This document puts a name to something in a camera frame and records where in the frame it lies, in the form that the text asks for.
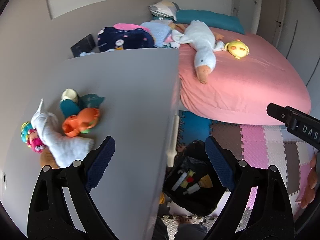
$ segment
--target black bag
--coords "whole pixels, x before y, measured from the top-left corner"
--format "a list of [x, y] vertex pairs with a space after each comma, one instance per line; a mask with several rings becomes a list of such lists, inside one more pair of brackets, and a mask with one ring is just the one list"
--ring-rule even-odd
[[[178, 181], [183, 170], [195, 172], [193, 182], [190, 182], [186, 188], [179, 186], [175, 191], [172, 190], [174, 184]], [[199, 180], [206, 176], [210, 176], [213, 187], [204, 188], [192, 194], [183, 194], [186, 190], [198, 183]], [[217, 207], [226, 188], [222, 186], [217, 173], [215, 172], [211, 162], [205, 153], [204, 142], [200, 140], [190, 143], [182, 152], [181, 156], [175, 162], [175, 166], [166, 176], [163, 191], [180, 207], [187, 209], [189, 212], [198, 216], [208, 216]]]

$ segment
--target pink doll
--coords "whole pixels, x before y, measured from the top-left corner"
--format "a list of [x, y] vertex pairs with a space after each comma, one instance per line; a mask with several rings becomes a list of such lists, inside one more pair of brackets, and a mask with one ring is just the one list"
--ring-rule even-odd
[[31, 147], [31, 149], [36, 153], [42, 153], [44, 148], [46, 147], [44, 143], [38, 136], [36, 129], [30, 129], [28, 131], [29, 138], [27, 140], [27, 145]]

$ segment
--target long teal bolster pillow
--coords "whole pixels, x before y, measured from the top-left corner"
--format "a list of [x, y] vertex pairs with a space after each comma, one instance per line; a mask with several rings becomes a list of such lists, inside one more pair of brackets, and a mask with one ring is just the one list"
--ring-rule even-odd
[[244, 29], [237, 17], [211, 11], [199, 10], [179, 10], [177, 11], [177, 21], [175, 23], [190, 24], [193, 20], [199, 20], [209, 27], [215, 27], [227, 31], [245, 34]]

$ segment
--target goose plush toy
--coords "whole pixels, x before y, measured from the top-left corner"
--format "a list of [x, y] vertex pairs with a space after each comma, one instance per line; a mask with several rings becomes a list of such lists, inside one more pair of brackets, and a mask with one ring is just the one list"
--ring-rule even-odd
[[[197, 51], [194, 60], [196, 75], [202, 84], [207, 84], [208, 75], [216, 66], [214, 52], [224, 50], [224, 43], [216, 41], [213, 32], [204, 22], [192, 21], [187, 28], [181, 24], [177, 26], [184, 31], [184, 34], [173, 30], [172, 39], [180, 44], [189, 43]], [[217, 40], [219, 39], [223, 39], [220, 34], [217, 35]]]

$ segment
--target human hand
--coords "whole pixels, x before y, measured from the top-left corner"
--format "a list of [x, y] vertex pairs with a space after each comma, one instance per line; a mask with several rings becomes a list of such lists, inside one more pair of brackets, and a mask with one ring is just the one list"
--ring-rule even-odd
[[313, 156], [310, 162], [311, 171], [308, 175], [308, 182], [304, 190], [304, 195], [301, 199], [301, 208], [306, 208], [316, 196], [315, 186], [318, 182], [318, 175], [316, 173], [316, 155]]

